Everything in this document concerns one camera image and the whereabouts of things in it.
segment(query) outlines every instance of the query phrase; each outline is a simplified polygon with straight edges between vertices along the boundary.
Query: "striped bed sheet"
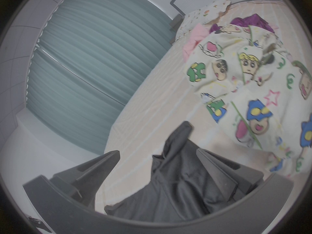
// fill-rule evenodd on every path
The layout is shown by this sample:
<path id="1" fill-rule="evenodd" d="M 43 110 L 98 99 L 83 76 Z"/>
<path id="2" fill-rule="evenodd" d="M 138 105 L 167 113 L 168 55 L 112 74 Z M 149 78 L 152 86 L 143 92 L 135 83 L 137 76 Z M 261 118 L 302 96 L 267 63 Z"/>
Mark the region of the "striped bed sheet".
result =
<path id="1" fill-rule="evenodd" d="M 207 27 L 213 23 L 225 25 L 235 17 L 244 18 L 254 13 L 279 27 L 275 33 L 294 60 L 301 61 L 312 72 L 309 41 L 283 2 L 258 0 L 236 3 Z M 265 174 L 264 179 L 269 176 L 265 170 L 268 153 L 234 144 L 218 128 L 205 105 L 193 95 L 182 72 L 182 47 L 188 39 L 189 33 L 173 44 L 111 127 L 105 152 L 119 150 L 120 161 L 96 194 L 96 211 L 104 213 L 105 205 L 118 203 L 149 183 L 152 155 L 162 153 L 166 139 L 184 120 L 193 125 L 189 139 L 201 148 L 261 170 Z"/>

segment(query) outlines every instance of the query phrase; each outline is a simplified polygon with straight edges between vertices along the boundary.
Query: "bed sheet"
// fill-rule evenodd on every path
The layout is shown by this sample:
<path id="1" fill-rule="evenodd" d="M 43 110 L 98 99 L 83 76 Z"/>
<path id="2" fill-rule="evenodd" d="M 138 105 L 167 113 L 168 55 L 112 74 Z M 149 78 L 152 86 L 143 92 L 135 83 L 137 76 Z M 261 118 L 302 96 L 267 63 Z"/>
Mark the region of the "bed sheet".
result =
<path id="1" fill-rule="evenodd" d="M 279 1 L 241 2 L 228 7 L 213 23 L 225 25 L 235 17 L 257 13 L 279 29 L 275 33 L 311 72 L 311 46 L 290 9 Z M 193 94 L 184 74 L 182 47 L 189 33 L 177 40 L 130 99 L 113 124 L 105 152 L 120 151 L 120 161 L 96 194 L 96 211 L 104 213 L 150 181 L 152 155 L 161 154 L 164 142 L 184 120 L 193 125 L 190 140 L 201 148 L 261 170 L 266 179 L 267 153 L 233 143 L 212 119 L 205 105 Z"/>

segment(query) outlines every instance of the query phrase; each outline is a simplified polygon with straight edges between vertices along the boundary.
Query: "yellow hair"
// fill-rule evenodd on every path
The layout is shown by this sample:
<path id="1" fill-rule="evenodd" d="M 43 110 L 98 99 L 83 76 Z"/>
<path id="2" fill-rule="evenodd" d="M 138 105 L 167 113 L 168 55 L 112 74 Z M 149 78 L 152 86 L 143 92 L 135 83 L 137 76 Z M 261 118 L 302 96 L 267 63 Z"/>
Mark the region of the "yellow hair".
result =
<path id="1" fill-rule="evenodd" d="M 252 60 L 252 61 L 256 61 L 259 63 L 259 59 L 253 55 L 246 55 L 245 53 L 240 53 L 238 58 L 240 60 Z"/>

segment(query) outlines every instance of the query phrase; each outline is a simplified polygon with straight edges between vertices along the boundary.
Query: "green curtain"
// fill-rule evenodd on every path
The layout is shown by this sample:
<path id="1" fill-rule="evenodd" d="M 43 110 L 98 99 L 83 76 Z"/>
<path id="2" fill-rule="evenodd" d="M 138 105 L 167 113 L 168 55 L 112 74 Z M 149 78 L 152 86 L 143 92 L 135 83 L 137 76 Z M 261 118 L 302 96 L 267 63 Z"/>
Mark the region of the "green curtain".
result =
<path id="1" fill-rule="evenodd" d="M 32 58 L 27 107 L 61 137 L 103 154 L 110 128 L 171 47 L 147 0 L 65 0 Z"/>

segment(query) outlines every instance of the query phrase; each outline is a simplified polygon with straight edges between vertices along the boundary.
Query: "black cloth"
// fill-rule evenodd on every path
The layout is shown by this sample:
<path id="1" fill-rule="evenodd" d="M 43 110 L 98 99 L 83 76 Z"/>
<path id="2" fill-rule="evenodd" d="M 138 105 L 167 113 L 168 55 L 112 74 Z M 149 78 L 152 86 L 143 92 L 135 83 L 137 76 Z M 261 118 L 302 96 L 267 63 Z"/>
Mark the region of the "black cloth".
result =
<path id="1" fill-rule="evenodd" d="M 196 156 L 199 147 L 188 140 L 191 131 L 190 123 L 183 122 L 167 139 L 162 155 L 153 156 L 150 183 L 123 201 L 105 206 L 105 212 L 131 220 L 181 222 L 228 206 Z"/>

